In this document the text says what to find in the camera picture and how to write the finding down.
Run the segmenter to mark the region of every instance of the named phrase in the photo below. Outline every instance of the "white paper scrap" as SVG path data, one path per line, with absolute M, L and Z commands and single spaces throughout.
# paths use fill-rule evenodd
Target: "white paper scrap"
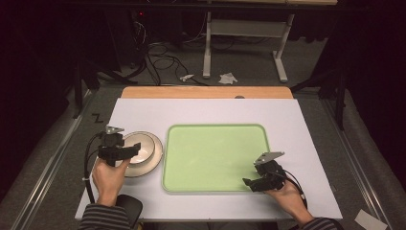
M 388 227 L 387 224 L 369 215 L 364 210 L 359 211 L 355 221 L 367 230 L 385 230 Z
M 179 79 L 182 80 L 183 82 L 185 82 L 186 80 L 188 80 L 189 78 L 193 77 L 194 75 L 187 75 L 184 77 L 180 77 Z
M 228 73 L 228 74 L 224 74 L 224 75 L 220 75 L 221 80 L 219 81 L 220 83 L 224 83 L 224 84 L 233 84 L 233 81 L 237 82 L 238 80 L 233 76 L 232 73 Z

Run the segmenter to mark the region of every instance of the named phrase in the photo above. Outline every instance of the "gray floor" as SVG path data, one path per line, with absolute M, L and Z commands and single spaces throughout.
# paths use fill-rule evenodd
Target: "gray floor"
M 222 85 L 218 82 L 219 75 L 233 73 L 238 80 L 233 85 L 292 86 L 310 76 L 325 44 L 289 41 L 282 56 L 289 82 L 280 83 L 270 56 L 270 47 L 275 47 L 277 42 L 267 40 L 247 44 L 246 41 L 254 43 L 258 40 L 242 39 L 244 44 L 227 50 L 220 50 L 227 47 L 227 43 L 214 44 L 218 49 L 213 50 L 212 77 L 209 80 L 201 77 L 202 46 L 193 43 L 191 46 L 185 45 L 181 50 L 168 46 L 168 54 L 180 58 L 189 74 L 194 74 L 197 81 L 208 85 Z M 160 46 L 150 52 L 157 54 L 163 49 Z M 158 64 L 164 68 L 170 65 L 170 61 L 160 61 Z M 176 72 L 175 69 L 176 66 L 171 66 L 159 71 L 162 84 L 182 83 L 177 77 L 186 75 L 186 71 L 179 68 Z M 147 71 L 134 80 L 152 83 Z M 104 82 L 98 92 L 88 92 L 88 105 L 76 120 L 72 119 L 74 107 L 71 103 L 38 143 L 24 170 L 0 204 L 0 229 L 11 229 L 18 217 L 22 219 L 18 221 L 19 225 L 14 225 L 15 229 L 78 227 L 74 214 L 84 189 L 81 178 L 85 145 L 94 133 L 107 124 L 122 89 L 122 85 Z M 404 229 L 406 195 L 360 120 L 350 94 L 346 95 L 345 131 L 340 131 L 332 121 L 334 101 L 319 100 L 316 93 L 317 88 L 306 88 L 294 96 L 300 103 L 314 145 L 343 213 L 342 224 L 346 229 L 363 229 L 354 221 L 358 212 L 363 209 L 389 223 L 392 229 Z M 95 123 L 93 114 L 100 114 L 99 120 L 103 123 Z M 62 148 L 61 144 L 66 144 L 66 148 Z M 33 191 L 41 176 L 52 182 L 43 194 Z M 292 222 L 279 222 L 281 229 L 286 229 L 291 224 Z

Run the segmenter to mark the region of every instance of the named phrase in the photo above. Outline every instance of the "white metal stand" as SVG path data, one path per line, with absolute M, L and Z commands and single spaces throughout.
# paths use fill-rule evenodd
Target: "white metal stand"
M 210 77 L 212 51 L 212 35 L 244 35 L 261 37 L 279 37 L 281 39 L 279 50 L 273 52 L 273 58 L 281 82 L 287 82 L 281 56 L 289 36 L 294 14 L 289 14 L 286 22 L 243 21 L 212 19 L 212 13 L 207 13 L 206 49 L 203 62 L 203 78 Z

